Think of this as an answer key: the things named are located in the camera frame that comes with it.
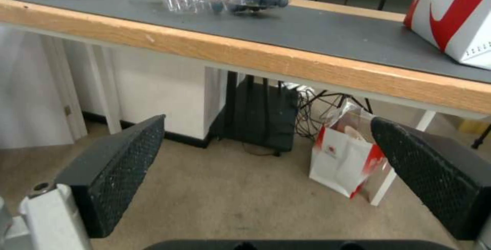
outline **red swoosh logo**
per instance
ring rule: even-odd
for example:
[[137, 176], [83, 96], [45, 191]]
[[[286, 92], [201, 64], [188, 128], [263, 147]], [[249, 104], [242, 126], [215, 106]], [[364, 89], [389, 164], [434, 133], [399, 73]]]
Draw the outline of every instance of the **red swoosh logo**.
[[408, 28], [412, 28], [412, 17], [414, 16], [414, 11], [416, 10], [418, 4], [419, 0], [412, 0], [409, 11], [407, 11], [407, 14], [405, 15], [404, 25]]
[[482, 0], [454, 0], [440, 21], [435, 20], [430, 3], [430, 27], [441, 51]]

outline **gray table surface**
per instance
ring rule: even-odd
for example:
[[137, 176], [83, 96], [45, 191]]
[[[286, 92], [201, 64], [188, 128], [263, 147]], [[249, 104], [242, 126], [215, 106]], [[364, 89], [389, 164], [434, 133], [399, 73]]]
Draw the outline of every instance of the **gray table surface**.
[[294, 6], [194, 15], [134, 0], [20, 1], [491, 83], [491, 71], [456, 63], [396, 21]]

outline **white box with red swoosh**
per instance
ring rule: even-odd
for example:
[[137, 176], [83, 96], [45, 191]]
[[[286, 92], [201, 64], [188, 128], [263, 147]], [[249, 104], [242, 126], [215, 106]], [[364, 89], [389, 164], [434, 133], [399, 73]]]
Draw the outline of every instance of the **white box with red swoosh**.
[[459, 63], [491, 70], [491, 0], [413, 0], [404, 25]]

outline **door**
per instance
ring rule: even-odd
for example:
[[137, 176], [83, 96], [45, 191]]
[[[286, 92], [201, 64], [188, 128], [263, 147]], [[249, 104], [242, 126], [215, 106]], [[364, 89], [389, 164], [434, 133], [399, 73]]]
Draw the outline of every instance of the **door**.
[[0, 26], [0, 149], [66, 145], [86, 134], [57, 45]]

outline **door hinge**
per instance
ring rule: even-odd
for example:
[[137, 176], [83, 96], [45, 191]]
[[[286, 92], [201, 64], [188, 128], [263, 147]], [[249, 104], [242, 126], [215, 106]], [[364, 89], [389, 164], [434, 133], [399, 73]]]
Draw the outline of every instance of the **door hinge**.
[[70, 109], [69, 105], [65, 106], [64, 110], [65, 110], [65, 116], [68, 117], [69, 115], [72, 114], [72, 110]]

